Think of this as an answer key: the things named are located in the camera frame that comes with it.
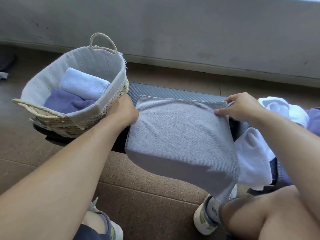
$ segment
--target basket handle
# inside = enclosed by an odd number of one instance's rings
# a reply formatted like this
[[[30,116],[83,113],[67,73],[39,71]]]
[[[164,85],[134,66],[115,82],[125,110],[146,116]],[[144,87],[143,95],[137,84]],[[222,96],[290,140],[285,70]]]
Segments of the basket handle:
[[[112,47],[113,49],[110,49],[110,48],[106,48],[106,47],[100,47],[100,46],[97,46],[97,45],[94,45],[93,46],[93,41],[94,41],[94,38],[97,37],[97,36],[102,36],[104,38],[106,38],[111,44],[112,44]],[[105,50],[105,51],[109,51],[113,54],[117,53],[118,52],[118,49],[116,47],[116,45],[114,44],[114,42],[112,41],[112,39],[110,39],[108,36],[106,36],[104,33],[94,33],[91,38],[90,38],[90,47],[92,49],[95,49],[95,50],[98,50],[98,49],[101,49],[101,50]]]

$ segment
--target forearm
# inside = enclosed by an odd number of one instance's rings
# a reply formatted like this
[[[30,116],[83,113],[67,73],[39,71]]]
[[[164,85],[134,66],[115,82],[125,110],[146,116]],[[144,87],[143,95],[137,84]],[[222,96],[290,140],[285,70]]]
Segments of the forearm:
[[[72,239],[124,128],[105,118],[4,193],[0,239]]]
[[[254,126],[320,220],[320,138],[268,110],[259,114]]]

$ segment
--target hand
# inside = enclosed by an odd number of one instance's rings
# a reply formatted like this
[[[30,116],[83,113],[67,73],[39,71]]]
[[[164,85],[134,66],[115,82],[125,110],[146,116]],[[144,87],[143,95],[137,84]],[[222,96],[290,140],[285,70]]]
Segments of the hand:
[[[113,116],[118,121],[124,122],[125,126],[129,126],[137,122],[139,111],[134,107],[129,95],[124,94],[112,103],[106,116]]]
[[[267,110],[250,94],[243,92],[226,98],[229,103],[234,102],[228,108],[216,109],[216,115],[229,115],[235,120],[248,122],[254,126],[257,118]]]

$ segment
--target white towel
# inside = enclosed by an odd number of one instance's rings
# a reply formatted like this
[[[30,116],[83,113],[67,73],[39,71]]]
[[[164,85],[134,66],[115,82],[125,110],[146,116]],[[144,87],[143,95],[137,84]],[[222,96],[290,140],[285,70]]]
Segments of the white towel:
[[[290,105],[278,97],[264,97],[258,99],[258,102],[268,110],[303,127],[307,126],[309,116],[297,105]],[[263,186],[272,183],[270,161],[276,156],[261,133],[250,127],[234,142],[234,145],[240,167],[238,183],[248,185],[254,190],[263,190]]]
[[[68,68],[60,81],[59,89],[83,100],[97,101],[109,87],[110,82],[96,76]]]

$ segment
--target sock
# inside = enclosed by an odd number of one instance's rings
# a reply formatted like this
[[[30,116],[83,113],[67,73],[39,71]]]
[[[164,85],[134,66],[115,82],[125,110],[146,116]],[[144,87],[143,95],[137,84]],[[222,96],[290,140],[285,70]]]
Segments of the sock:
[[[219,208],[221,206],[221,203],[215,200],[213,197],[210,198],[208,201],[208,205],[206,208],[207,215],[209,219],[213,222],[218,222],[221,224],[220,218],[219,218]]]

